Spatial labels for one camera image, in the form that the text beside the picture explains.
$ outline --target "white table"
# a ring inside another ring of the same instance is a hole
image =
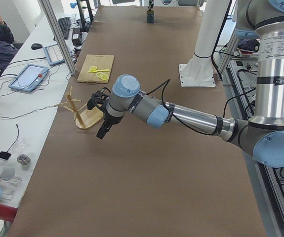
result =
[[[65,15],[57,15],[56,17],[60,18],[64,16]],[[72,31],[70,31],[66,44],[70,49],[73,49],[74,46],[71,42],[71,33]],[[33,43],[41,43],[43,46],[56,43],[53,40],[53,34],[45,17],[39,22],[38,26],[31,33],[12,61],[16,62],[25,59],[44,57],[43,49],[31,50],[31,45]],[[32,60],[11,64],[3,74],[19,74],[28,63],[50,68],[46,59]],[[32,93],[14,92],[10,95],[0,97],[0,116],[13,118],[36,109],[60,103],[68,84],[69,77],[70,74],[66,64],[51,68],[47,78]],[[6,80],[10,80],[9,76],[0,78],[0,87]],[[6,82],[3,84],[0,95],[6,95],[13,92],[13,90],[8,88],[9,83],[10,82]],[[15,176],[22,178],[22,182],[13,199],[1,200],[1,203],[13,207],[19,206],[20,200],[24,195],[30,177],[37,164],[44,142],[56,115],[56,111],[57,107],[47,108],[16,119],[0,118],[0,151],[7,151],[9,149],[17,137],[16,124],[19,126],[18,141],[9,151],[12,153],[12,156],[8,161],[0,159],[0,165],[14,167],[16,169]],[[31,158],[29,165],[22,166],[17,162],[17,157],[20,154],[26,154]]]

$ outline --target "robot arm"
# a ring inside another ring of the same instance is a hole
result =
[[[88,102],[104,112],[97,137],[129,111],[148,125],[164,122],[187,126],[204,135],[220,136],[270,167],[284,166],[284,3],[277,0],[240,0],[237,28],[260,36],[255,114],[249,121],[226,119],[147,96],[131,75],[120,76],[111,95],[98,91]]]

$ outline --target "cutting board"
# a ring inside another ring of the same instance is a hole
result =
[[[91,66],[97,66],[99,69],[109,69],[109,72],[104,72],[110,77],[114,55],[92,55],[88,54],[82,65],[81,72],[77,78],[78,82],[89,83],[108,83],[109,80],[102,80],[97,77],[96,73],[89,73]]]

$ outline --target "brown tabletop surface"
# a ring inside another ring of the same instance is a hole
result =
[[[122,74],[146,92],[170,78],[166,101],[221,116],[221,82],[180,86],[178,65],[193,55],[201,13],[155,7],[147,24],[146,10],[99,7],[76,68],[87,54],[114,55],[110,80],[90,85],[75,75],[73,98],[86,103]],[[239,148],[175,124],[154,129],[129,113],[100,140],[101,124],[80,130],[58,109],[9,237],[265,236]]]

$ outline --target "computer mouse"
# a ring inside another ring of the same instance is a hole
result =
[[[36,49],[39,49],[39,48],[43,48],[43,45],[41,45],[40,43],[34,43],[34,44],[31,45],[32,50],[36,50]]]

